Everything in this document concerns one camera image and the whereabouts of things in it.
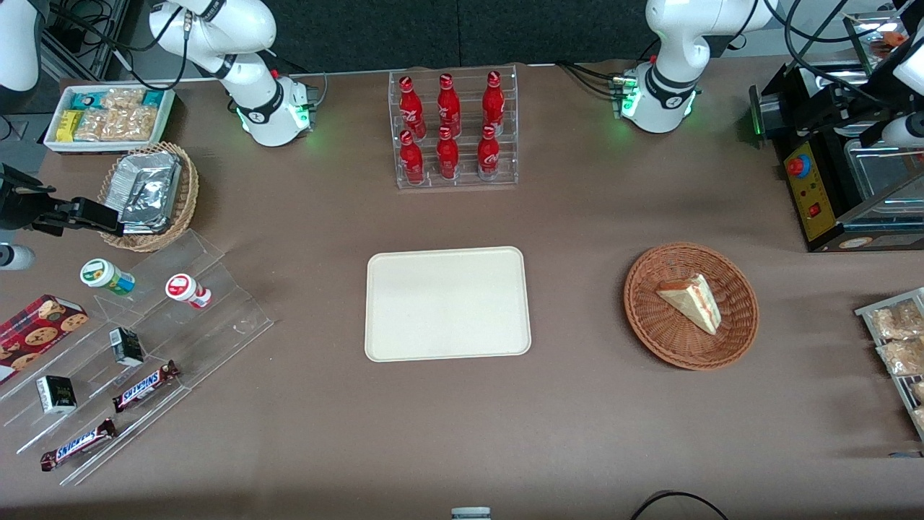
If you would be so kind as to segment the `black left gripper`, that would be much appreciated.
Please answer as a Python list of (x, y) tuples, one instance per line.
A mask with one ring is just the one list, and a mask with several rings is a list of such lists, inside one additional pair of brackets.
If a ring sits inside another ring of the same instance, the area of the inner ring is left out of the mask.
[(872, 116), (874, 125), (860, 135), (863, 146), (923, 146), (922, 96), (901, 95), (896, 108)]

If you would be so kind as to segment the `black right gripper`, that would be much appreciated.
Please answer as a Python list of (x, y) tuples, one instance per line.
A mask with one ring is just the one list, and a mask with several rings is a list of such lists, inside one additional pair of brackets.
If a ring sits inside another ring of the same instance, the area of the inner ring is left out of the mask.
[(118, 211), (96, 201), (75, 197), (65, 209), (56, 209), (50, 197), (53, 186), (19, 169), (2, 165), (1, 228), (14, 231), (30, 228), (37, 233), (62, 237), (66, 228), (88, 228), (112, 236), (124, 235)]

